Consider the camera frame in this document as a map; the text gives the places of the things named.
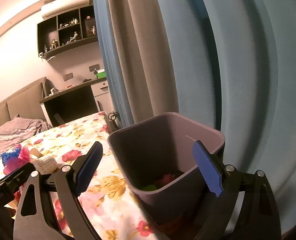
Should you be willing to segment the blue foam net sleeve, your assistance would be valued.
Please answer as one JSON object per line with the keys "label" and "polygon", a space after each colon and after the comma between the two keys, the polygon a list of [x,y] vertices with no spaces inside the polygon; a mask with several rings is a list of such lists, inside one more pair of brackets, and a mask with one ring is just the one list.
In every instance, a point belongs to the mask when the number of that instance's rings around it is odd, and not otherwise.
{"label": "blue foam net sleeve", "polygon": [[21,152],[21,146],[14,146],[13,148],[1,154],[2,164],[5,166],[11,158],[18,158]]}

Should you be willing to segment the dark wooden desk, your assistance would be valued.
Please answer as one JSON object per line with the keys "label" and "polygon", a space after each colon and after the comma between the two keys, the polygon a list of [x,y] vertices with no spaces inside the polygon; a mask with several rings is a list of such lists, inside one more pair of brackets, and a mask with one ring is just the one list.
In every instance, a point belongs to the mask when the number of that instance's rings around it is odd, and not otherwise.
{"label": "dark wooden desk", "polygon": [[57,127],[103,111],[98,97],[108,93],[108,82],[103,77],[49,95],[40,101],[40,105],[47,122]]}

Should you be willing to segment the white drawer cabinet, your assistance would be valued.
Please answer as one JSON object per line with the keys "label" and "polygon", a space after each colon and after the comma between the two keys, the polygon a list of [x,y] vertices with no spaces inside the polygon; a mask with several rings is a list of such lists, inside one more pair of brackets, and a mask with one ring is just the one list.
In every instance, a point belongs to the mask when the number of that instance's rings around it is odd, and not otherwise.
{"label": "white drawer cabinet", "polygon": [[114,111],[113,102],[107,81],[101,81],[91,85],[98,111],[104,111],[107,115]]}

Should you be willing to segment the blue and grey curtain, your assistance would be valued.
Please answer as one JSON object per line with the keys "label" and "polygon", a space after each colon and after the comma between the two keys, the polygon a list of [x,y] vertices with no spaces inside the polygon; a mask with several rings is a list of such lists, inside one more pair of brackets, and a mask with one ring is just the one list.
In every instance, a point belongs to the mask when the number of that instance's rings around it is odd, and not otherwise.
{"label": "blue and grey curtain", "polygon": [[220,130],[225,161],[268,174],[296,226],[296,0],[93,0],[122,126],[177,112]]}

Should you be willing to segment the grey upholstered headboard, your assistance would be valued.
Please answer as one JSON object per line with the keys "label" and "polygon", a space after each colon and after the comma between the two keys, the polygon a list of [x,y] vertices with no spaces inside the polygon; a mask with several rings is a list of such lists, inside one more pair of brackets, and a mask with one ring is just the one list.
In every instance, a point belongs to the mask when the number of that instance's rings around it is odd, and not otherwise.
{"label": "grey upholstered headboard", "polygon": [[40,101],[48,92],[48,79],[42,77],[0,102],[0,127],[17,115],[27,119],[45,120]]}

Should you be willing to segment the green box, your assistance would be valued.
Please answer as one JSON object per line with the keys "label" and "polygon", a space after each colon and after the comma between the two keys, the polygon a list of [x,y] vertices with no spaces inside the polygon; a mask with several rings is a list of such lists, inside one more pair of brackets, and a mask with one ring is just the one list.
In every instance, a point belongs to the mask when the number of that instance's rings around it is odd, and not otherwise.
{"label": "green box", "polygon": [[105,69],[99,69],[97,71],[96,76],[98,79],[105,78],[106,77]]}

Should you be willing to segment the white air conditioner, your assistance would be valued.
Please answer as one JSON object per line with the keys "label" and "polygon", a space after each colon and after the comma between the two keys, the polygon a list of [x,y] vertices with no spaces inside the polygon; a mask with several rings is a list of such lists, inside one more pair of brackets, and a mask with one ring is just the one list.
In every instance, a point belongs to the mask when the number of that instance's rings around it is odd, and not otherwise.
{"label": "white air conditioner", "polygon": [[55,0],[41,7],[41,16],[43,20],[48,20],[68,10],[78,9],[89,4],[90,0]]}

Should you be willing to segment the floral bed sheet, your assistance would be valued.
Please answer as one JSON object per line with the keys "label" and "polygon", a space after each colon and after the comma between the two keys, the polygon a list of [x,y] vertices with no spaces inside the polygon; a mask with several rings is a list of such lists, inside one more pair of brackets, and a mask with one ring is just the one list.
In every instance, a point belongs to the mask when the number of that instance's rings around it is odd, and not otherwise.
{"label": "floral bed sheet", "polygon": [[103,157],[87,191],[79,197],[93,227],[102,239],[157,239],[116,163],[107,142],[109,131],[106,113],[99,112],[39,133],[21,145],[54,157],[59,165],[71,165],[100,142]]}

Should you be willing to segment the purple plastic trash bin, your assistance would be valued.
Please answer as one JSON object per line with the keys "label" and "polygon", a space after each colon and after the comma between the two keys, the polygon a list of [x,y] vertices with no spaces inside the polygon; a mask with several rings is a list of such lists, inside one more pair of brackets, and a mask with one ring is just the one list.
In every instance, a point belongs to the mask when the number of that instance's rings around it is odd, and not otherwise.
{"label": "purple plastic trash bin", "polygon": [[[158,224],[198,211],[210,194],[192,155],[198,140],[211,154],[224,148],[220,131],[173,112],[119,129],[108,137],[130,191]],[[184,174],[155,191],[141,190],[176,171]]]}

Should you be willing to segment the green foam net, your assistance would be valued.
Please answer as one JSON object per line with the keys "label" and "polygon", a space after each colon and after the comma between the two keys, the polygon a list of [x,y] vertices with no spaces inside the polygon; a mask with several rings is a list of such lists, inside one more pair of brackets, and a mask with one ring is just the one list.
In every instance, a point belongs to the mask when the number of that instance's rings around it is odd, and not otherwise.
{"label": "green foam net", "polygon": [[146,186],[142,187],[141,190],[150,192],[150,191],[157,190],[157,187],[154,184],[150,184],[150,185],[146,185]]}

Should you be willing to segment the dark wall shelf unit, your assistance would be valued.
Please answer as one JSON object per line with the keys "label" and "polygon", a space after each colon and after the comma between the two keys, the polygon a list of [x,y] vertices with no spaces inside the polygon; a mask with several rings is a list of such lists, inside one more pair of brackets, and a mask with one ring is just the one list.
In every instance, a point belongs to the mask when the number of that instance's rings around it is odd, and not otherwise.
{"label": "dark wall shelf unit", "polygon": [[68,10],[37,24],[37,52],[41,59],[97,41],[93,5]]}

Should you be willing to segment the white grid paper cup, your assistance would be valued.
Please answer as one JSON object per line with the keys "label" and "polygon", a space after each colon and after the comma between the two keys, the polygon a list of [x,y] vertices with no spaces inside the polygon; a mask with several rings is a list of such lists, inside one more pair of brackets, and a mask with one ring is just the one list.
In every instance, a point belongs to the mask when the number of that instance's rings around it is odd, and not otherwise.
{"label": "white grid paper cup", "polygon": [[53,173],[58,168],[58,163],[51,155],[43,156],[32,163],[35,169],[42,175]]}

